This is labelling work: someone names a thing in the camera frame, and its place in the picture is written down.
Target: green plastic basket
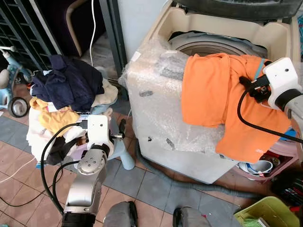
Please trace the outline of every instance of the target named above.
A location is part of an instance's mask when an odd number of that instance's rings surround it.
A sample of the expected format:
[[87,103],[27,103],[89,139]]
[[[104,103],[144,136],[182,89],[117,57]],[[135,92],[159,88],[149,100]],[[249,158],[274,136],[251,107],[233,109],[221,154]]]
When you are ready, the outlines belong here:
[[243,226],[243,219],[263,218],[270,227],[299,227],[299,218],[277,197],[268,196],[234,214]]

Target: bubble wrap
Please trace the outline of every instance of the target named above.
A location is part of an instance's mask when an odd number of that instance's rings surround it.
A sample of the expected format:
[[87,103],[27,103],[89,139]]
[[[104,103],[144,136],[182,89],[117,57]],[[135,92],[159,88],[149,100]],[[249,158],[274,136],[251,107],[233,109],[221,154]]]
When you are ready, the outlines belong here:
[[136,137],[173,151],[213,155],[224,126],[207,128],[182,121],[181,90],[188,55],[168,42],[150,40],[135,53],[119,83],[128,89]]

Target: washing machine drum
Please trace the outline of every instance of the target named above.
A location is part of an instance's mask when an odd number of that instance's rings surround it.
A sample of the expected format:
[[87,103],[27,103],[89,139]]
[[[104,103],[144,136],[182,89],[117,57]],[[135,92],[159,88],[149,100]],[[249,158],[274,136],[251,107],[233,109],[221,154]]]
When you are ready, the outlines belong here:
[[267,49],[256,46],[247,40],[213,35],[208,33],[188,32],[169,40],[172,48],[187,55],[207,56],[214,53],[227,53],[234,55],[255,55],[267,58]]

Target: top-load washing machine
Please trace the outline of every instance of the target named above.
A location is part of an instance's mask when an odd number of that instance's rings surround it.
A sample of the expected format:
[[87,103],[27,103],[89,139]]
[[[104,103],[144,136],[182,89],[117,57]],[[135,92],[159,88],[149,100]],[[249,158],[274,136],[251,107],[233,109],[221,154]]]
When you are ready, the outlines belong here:
[[[302,0],[168,1],[141,47],[146,49],[151,40],[164,40],[170,49],[188,55],[225,52],[273,61],[290,57],[299,62],[300,38],[294,15],[301,3]],[[141,47],[127,67],[125,80],[142,155],[199,181],[213,183],[238,163],[215,153],[224,126],[210,129],[185,124],[181,114],[182,81],[155,76],[155,62],[148,63],[146,50],[147,60],[141,61],[144,64],[136,63],[144,58]],[[157,47],[150,47],[151,56],[153,48]]]

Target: gray hose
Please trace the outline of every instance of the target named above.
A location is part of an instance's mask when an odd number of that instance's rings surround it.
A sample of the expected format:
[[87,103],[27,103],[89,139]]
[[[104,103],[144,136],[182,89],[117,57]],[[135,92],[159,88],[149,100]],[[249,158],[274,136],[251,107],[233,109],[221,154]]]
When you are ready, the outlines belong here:
[[227,195],[243,197],[243,198],[250,198],[250,199],[263,198],[263,196],[260,194],[256,194],[256,193],[252,193],[252,192],[241,192],[241,191],[237,191],[237,190],[231,190],[231,189],[225,188],[220,185],[215,185],[215,184],[189,183],[189,182],[183,182],[183,181],[176,181],[176,180],[170,178],[169,176],[166,176],[161,170],[159,170],[149,164],[149,161],[141,155],[138,140],[136,140],[135,152],[136,152],[137,159],[143,165],[145,165],[145,167],[147,167],[148,169],[153,171],[158,177],[162,178],[163,180],[165,180],[167,182],[170,182],[173,186],[182,187],[182,188],[192,188],[192,189],[196,189],[196,190],[200,190],[200,191],[223,192]]

